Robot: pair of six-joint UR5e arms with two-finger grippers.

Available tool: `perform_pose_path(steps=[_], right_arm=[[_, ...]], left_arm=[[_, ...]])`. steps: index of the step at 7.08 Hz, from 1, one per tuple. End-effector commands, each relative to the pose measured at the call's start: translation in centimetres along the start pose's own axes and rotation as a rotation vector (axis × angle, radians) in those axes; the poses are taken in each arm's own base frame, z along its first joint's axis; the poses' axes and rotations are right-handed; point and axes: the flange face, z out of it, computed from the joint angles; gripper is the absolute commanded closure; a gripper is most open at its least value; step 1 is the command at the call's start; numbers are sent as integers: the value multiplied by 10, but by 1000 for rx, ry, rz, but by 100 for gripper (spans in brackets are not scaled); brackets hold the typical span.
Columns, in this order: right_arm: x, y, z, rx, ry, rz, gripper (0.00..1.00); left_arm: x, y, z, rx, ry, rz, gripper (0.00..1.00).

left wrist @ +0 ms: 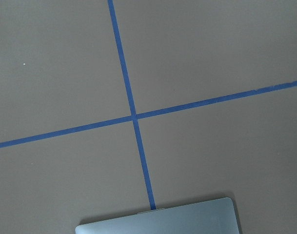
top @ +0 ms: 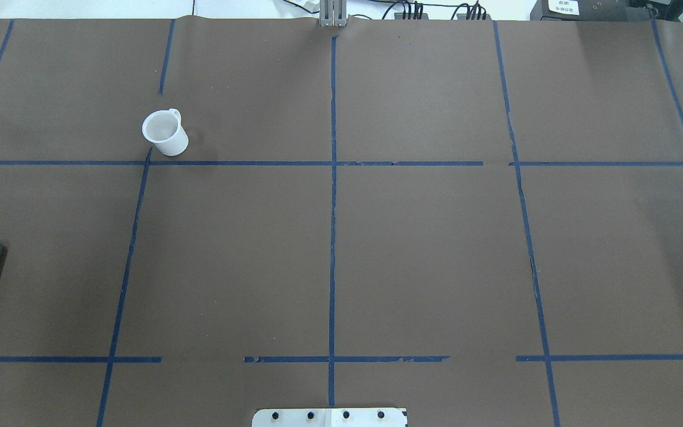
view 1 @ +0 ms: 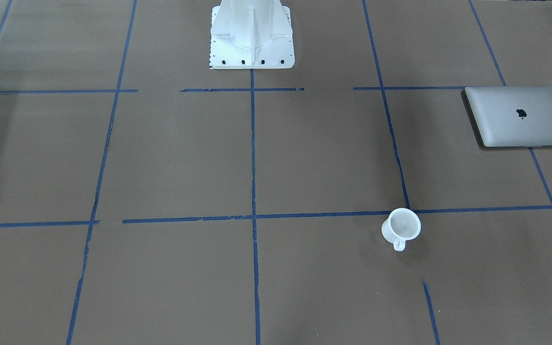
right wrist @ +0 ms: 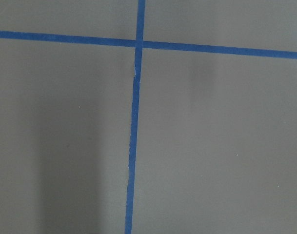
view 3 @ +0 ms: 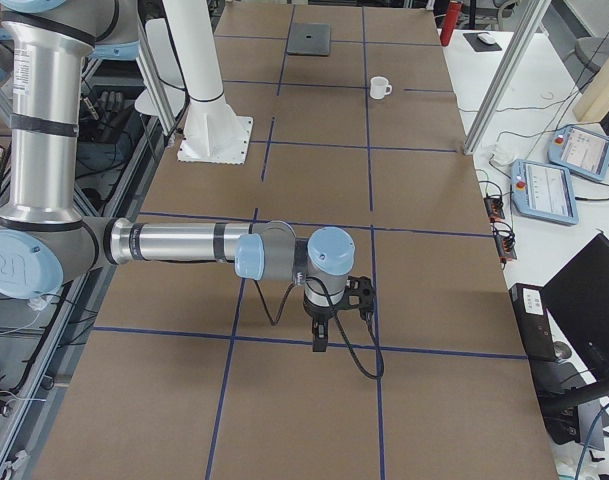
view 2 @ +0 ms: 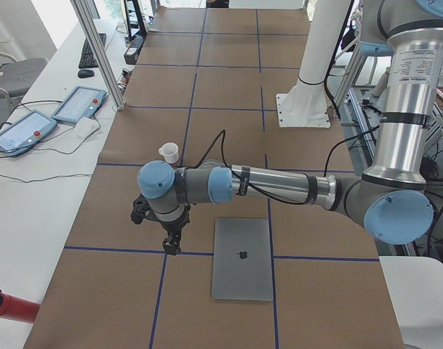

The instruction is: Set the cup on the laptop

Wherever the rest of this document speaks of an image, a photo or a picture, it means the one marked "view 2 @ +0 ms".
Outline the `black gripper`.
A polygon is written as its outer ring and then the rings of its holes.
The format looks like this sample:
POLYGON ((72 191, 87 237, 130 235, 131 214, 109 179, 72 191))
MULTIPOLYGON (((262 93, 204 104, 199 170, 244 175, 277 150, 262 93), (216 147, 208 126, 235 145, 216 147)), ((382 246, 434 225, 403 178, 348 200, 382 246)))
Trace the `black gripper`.
POLYGON ((162 242, 166 254, 177 255, 181 252, 180 239, 182 238, 182 230, 189 222, 189 214, 182 214, 172 222, 160 222, 163 229, 167 232, 167 238, 162 242))

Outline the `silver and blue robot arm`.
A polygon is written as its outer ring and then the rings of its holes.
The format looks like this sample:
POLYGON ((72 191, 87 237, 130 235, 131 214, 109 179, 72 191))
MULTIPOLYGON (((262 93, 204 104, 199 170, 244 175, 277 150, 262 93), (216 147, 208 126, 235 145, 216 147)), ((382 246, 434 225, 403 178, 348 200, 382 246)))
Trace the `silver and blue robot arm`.
POLYGON ((160 223, 167 232, 164 251, 177 254, 192 205, 262 195, 339 212, 387 244, 420 238, 434 218, 420 164, 443 64, 443 1, 365 1, 361 38, 393 51, 375 155, 361 177, 315 177, 206 159, 174 169, 151 161, 138 172, 132 221, 160 223))

